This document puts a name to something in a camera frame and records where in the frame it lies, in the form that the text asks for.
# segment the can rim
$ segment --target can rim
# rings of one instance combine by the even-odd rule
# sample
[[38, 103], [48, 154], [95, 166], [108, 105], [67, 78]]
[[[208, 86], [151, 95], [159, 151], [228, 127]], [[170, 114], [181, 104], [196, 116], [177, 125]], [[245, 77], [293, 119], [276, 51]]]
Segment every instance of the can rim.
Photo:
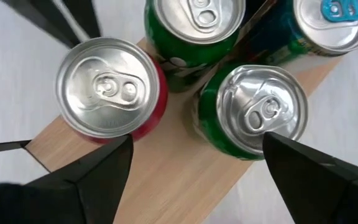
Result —
[[[69, 75], [68, 69], [73, 65], [73, 62], [78, 57], [90, 49], [94, 49], [95, 47], [102, 47], [104, 45], [108, 45], [110, 47], [120, 46], [121, 50], [125, 50], [135, 56], [144, 65], [150, 83], [156, 83], [156, 85], [150, 86], [149, 102], [147, 103], [145, 112], [141, 115], [138, 121], [132, 121], [124, 127], [116, 128], [112, 131], [104, 129], [105, 131], [103, 132], [102, 129], [91, 128], [90, 125], [87, 125], [76, 118], [73, 112], [70, 110], [67, 97], [65, 97], [65, 78]], [[112, 37], [98, 37], [78, 44], [69, 50], [68, 53], [64, 56], [55, 79], [55, 96], [58, 101], [58, 107], [60, 108], [61, 116], [74, 130], [92, 138], [110, 139], [123, 136], [125, 134], [130, 134], [148, 120], [158, 102], [158, 96], [160, 94], [159, 82], [160, 80], [158, 79], [158, 71], [155, 68], [152, 59], [139, 46], [122, 39]]]
[[208, 44], [215, 44], [217, 42], [227, 39], [228, 37], [233, 35], [233, 33], [235, 33], [235, 31], [238, 30], [238, 28], [240, 27], [242, 19], [244, 18], [246, 13], [246, 1], [244, 0], [235, 0], [235, 1], [242, 4], [242, 6], [240, 5], [238, 9], [240, 13], [238, 13], [236, 20], [233, 22], [234, 26], [231, 29], [229, 29], [229, 32], [226, 32], [224, 35], [219, 35], [219, 38], [211, 37], [208, 39], [197, 39], [188, 35], [181, 34], [179, 31], [177, 31], [174, 27], [170, 25], [166, 17], [163, 15], [161, 5], [159, 4], [161, 0], [153, 0], [152, 10], [154, 10], [154, 13], [156, 13], [157, 19], [161, 23], [161, 25], [163, 25], [163, 27], [166, 30], [168, 30], [171, 34], [173, 34], [175, 37], [178, 37], [179, 39], [192, 44], [208, 45]]
[[[299, 140], [299, 138], [302, 136], [302, 134], [304, 133], [305, 129], [306, 129], [306, 125], [308, 123], [308, 113], [309, 113], [309, 107], [308, 107], [308, 99], [306, 96], [306, 93], [303, 91], [301, 85], [299, 84], [299, 82], [296, 80], [296, 78], [289, 73], [288, 71], [280, 68], [280, 67], [274, 67], [274, 66], [268, 66], [268, 65], [241, 65], [236, 67], [233, 71], [237, 70], [238, 68], [248, 68], [248, 69], [271, 69], [271, 70], [275, 70], [276, 72], [280, 73], [281, 75], [283, 75], [283, 78], [287, 78], [289, 81], [295, 88], [296, 90], [296, 98], [298, 99], [297, 102], [299, 103], [299, 108], [300, 108], [300, 112], [299, 112], [299, 119], [298, 119], [298, 126], [296, 131], [294, 131], [294, 136], [292, 137], [292, 140], [297, 141]], [[223, 113], [221, 112], [221, 110], [219, 109], [219, 105], [221, 105], [221, 100], [223, 99], [223, 94], [224, 91], [226, 89], [226, 86], [229, 84], [230, 79], [237, 75], [236, 72], [231, 72], [229, 73], [226, 78], [222, 81], [222, 83], [219, 86], [218, 89], [218, 94], [216, 97], [216, 111], [217, 111], [217, 115], [218, 115], [218, 121], [219, 121], [219, 125], [221, 127], [225, 126], [224, 124], [224, 118], [223, 118]], [[239, 149], [254, 154], [256, 156], [263, 156], [263, 150], [261, 149], [254, 149], [252, 147], [249, 147], [245, 144], [243, 144], [241, 141], [238, 140], [238, 138], [236, 138], [230, 131], [222, 128], [223, 132], [226, 134], [227, 138], [230, 139], [230, 141], [237, 146]]]
[[318, 44], [316, 43], [315, 41], [313, 41], [313, 39], [310, 37], [310, 35], [308, 35], [300, 26], [300, 21], [301, 21], [301, 16], [300, 14], [297, 14], [297, 10], [298, 9], [299, 4], [293, 4], [293, 13], [295, 15], [295, 19], [296, 19], [296, 23], [298, 25], [298, 27], [300, 28], [302, 34], [312, 43], [314, 44], [315, 46], [323, 49], [325, 52], [328, 52], [328, 53], [332, 53], [332, 54], [346, 54], [348, 52], [351, 52], [353, 50], [356, 50], [358, 49], [358, 41], [356, 41], [354, 44], [352, 44], [352, 46], [350, 47], [346, 47], [346, 48], [343, 48], [343, 49], [340, 49], [340, 48], [328, 48], [326, 46], [323, 46], [321, 44]]

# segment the dented can lid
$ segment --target dented can lid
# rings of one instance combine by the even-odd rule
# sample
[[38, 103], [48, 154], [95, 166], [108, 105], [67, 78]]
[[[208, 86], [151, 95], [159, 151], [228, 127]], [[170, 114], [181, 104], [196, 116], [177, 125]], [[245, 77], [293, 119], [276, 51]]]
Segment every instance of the dented can lid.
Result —
[[246, 12], [246, 0], [153, 0], [163, 26], [194, 44], [213, 44], [231, 36]]
[[296, 21], [314, 44], [332, 54], [358, 48], [358, 0], [292, 0]]
[[55, 93], [62, 116], [94, 138], [135, 131], [152, 114], [160, 91], [157, 69], [138, 46], [120, 39], [91, 39], [70, 50]]
[[221, 83], [216, 102], [219, 123], [239, 148], [263, 155], [266, 131], [297, 140], [308, 120], [308, 102], [299, 83], [282, 68], [242, 65]]

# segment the green soda can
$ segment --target green soda can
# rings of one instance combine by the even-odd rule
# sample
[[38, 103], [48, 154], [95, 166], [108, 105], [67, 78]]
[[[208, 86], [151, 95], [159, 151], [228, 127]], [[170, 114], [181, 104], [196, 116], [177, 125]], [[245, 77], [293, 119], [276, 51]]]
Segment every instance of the green soda can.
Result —
[[297, 140], [308, 120], [300, 84], [282, 68], [226, 65], [193, 98], [193, 126], [216, 149], [242, 160], [264, 158], [264, 132]]
[[145, 29], [170, 91], [191, 88], [236, 44], [246, 0], [147, 0]]
[[279, 1], [239, 45], [247, 63], [321, 65], [358, 48], [358, 0]]

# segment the white surface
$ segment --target white surface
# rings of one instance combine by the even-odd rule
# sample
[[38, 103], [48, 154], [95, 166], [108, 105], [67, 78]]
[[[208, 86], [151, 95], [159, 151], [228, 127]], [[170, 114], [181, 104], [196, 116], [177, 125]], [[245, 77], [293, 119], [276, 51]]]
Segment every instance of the white surface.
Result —
[[[103, 34], [140, 40], [144, 1], [95, 0]], [[66, 52], [0, 2], [0, 142], [32, 139], [58, 115], [52, 84]], [[358, 51], [311, 96], [301, 142], [358, 165]], [[26, 183], [44, 174], [23, 150], [0, 153], [0, 181]], [[293, 223], [265, 162], [253, 164], [205, 221], [220, 223]]]

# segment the blue pull tab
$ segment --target blue pull tab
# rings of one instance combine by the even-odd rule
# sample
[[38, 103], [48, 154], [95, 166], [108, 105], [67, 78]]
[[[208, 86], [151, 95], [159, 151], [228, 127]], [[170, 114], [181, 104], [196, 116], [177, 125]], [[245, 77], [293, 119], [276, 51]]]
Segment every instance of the blue pull tab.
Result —
[[358, 0], [323, 0], [321, 13], [329, 22], [358, 21]]

